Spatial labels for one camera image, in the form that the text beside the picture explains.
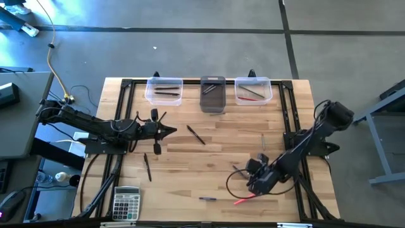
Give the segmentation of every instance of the gray floor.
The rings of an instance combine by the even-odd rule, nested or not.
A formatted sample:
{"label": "gray floor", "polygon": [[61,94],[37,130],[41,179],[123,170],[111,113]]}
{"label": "gray floor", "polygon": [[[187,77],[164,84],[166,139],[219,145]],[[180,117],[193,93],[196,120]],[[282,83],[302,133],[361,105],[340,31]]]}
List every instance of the gray floor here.
{"label": "gray floor", "polygon": [[[283,29],[277,0],[42,0],[57,25],[216,29]],[[34,25],[48,25],[36,1],[27,6]],[[285,0],[291,29],[403,31],[402,0]],[[38,37],[0,30],[1,65],[48,71],[47,43]],[[291,79],[282,34],[198,34],[138,32],[57,32],[52,62],[68,87],[83,84],[98,101],[105,77],[242,77],[250,68],[271,79]],[[292,35],[300,79],[309,79],[315,103],[339,100],[359,112],[404,79],[405,36]],[[62,96],[57,84],[53,92]],[[96,112],[86,91],[77,89],[79,109]],[[70,134],[75,129],[62,126]],[[63,139],[41,128],[50,141]],[[405,182],[371,187],[383,174],[366,123],[334,134],[341,150],[330,157],[341,217],[351,222],[404,227]]]}

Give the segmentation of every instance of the dark plastic container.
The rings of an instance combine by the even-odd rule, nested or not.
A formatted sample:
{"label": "dark plastic container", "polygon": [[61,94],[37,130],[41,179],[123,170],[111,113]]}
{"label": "dark plastic container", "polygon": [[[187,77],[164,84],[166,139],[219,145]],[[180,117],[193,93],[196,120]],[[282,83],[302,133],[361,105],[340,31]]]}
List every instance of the dark plastic container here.
{"label": "dark plastic container", "polygon": [[200,107],[205,113],[221,113],[227,104],[225,77],[202,76]]}

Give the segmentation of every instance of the black metal frame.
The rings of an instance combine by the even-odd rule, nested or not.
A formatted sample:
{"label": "black metal frame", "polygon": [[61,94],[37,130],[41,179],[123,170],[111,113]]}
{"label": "black metal frame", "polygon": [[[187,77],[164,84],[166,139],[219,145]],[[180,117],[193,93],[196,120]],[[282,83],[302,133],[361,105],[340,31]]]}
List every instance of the black metal frame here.
{"label": "black metal frame", "polygon": [[[118,96],[117,107],[116,107],[116,111],[115,111],[115,120],[118,120],[121,117],[121,112],[122,112],[123,103],[124,103],[124,95],[125,95],[127,88],[129,88],[130,90],[129,90],[129,97],[128,97],[128,101],[127,101],[127,109],[125,112],[125,118],[130,118],[130,114],[131,114],[131,110],[132,110],[132,103],[134,101],[135,87],[137,84],[146,84],[146,82],[147,82],[146,79],[123,79],[122,80],[121,86],[120,86],[120,93]],[[201,83],[200,79],[184,80],[184,84],[200,84],[200,83]],[[235,81],[227,79],[226,83],[227,83],[227,85],[233,85],[235,83]],[[284,134],[288,134],[288,135],[293,134],[294,132],[291,131],[291,126],[290,126],[289,112],[287,109],[287,102],[286,102],[286,98],[285,98],[285,90],[287,90],[289,93],[295,129],[299,130],[301,128],[301,126],[299,124],[298,110],[297,110],[297,106],[296,106],[296,100],[295,100],[295,96],[294,96],[294,88],[292,86],[292,81],[291,80],[277,80],[277,81],[272,81],[271,85],[277,86],[278,90],[280,92],[280,100],[281,100],[281,104],[282,104],[282,115],[283,115],[283,120],[284,120],[284,125],[285,125]],[[112,159],[113,159],[113,155],[107,155],[107,160],[106,160],[106,164],[104,167],[103,178],[102,178],[101,184],[103,184],[105,182],[105,180],[110,172]],[[121,167],[118,170],[119,170],[118,176],[113,183],[113,187],[116,187],[120,181],[119,172],[121,170]],[[308,163],[307,163],[306,159],[304,159],[302,161],[302,172],[304,174],[304,180],[309,184],[310,188],[312,188],[311,181],[309,179]],[[109,212],[111,211],[111,208],[113,205],[113,192],[114,191],[111,192],[110,202],[109,202],[109,211],[107,213],[107,216],[109,216]],[[296,198],[297,198],[297,208],[298,208],[299,218],[300,218],[300,221],[303,221],[304,219],[307,219],[308,217],[305,214],[302,192],[301,192],[301,188],[300,188],[298,182],[295,185],[295,192],[296,192]],[[310,206],[310,210],[311,210],[311,218],[317,219],[317,213],[316,213],[315,206],[310,199],[308,199],[308,200],[309,200],[309,206]],[[103,204],[104,204],[104,199],[102,199],[100,201],[100,204],[97,206],[96,217],[102,216],[101,214],[103,212],[102,211]]]}

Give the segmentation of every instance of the butcher block tabletop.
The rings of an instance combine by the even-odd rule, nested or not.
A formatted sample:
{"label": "butcher block tabletop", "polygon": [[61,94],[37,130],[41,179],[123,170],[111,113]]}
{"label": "butcher block tabletop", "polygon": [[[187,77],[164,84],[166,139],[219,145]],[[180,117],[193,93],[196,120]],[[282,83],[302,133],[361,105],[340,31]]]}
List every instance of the butcher block tabletop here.
{"label": "butcher block tabletop", "polygon": [[[114,119],[122,78],[106,78],[97,111],[97,117]],[[293,80],[294,94],[303,129],[313,124],[313,98],[308,80]],[[162,154],[153,153],[153,140],[139,141],[133,153],[124,156],[119,186],[137,186],[141,189],[139,220],[148,221],[220,221],[220,222],[277,222],[299,221],[294,189],[281,195],[266,195],[249,199],[239,205],[226,187],[227,177],[234,171],[232,165],[244,168],[250,158],[263,153],[261,135],[265,137],[264,152],[274,160],[284,150],[282,134],[285,132],[279,90],[273,86],[273,99],[264,106],[239,106],[235,103],[234,86],[226,86],[225,114],[210,116],[199,106],[200,86],[184,84],[180,106],[153,106],[145,99],[145,84],[137,84],[131,118],[136,111],[142,119],[150,118],[151,109],[157,108],[162,124],[176,127],[177,131],[160,141]],[[121,117],[125,116],[125,93]],[[290,110],[289,95],[285,92]],[[188,130],[191,128],[205,141],[201,144]],[[149,182],[144,153],[147,153],[152,182]],[[90,159],[85,161],[83,174]],[[83,206],[88,205],[101,185],[106,155],[100,155],[89,170],[83,192]],[[314,192],[330,213],[339,217],[329,169],[320,158],[308,157],[308,167]],[[73,216],[80,213],[79,195],[82,180],[75,198]],[[278,183],[272,193],[281,192],[293,185],[292,179]],[[250,192],[246,180],[233,175],[230,190],[237,196],[247,197]],[[105,215],[110,190],[104,200]],[[303,192],[306,213],[308,198]],[[199,197],[216,198],[204,201]]]}

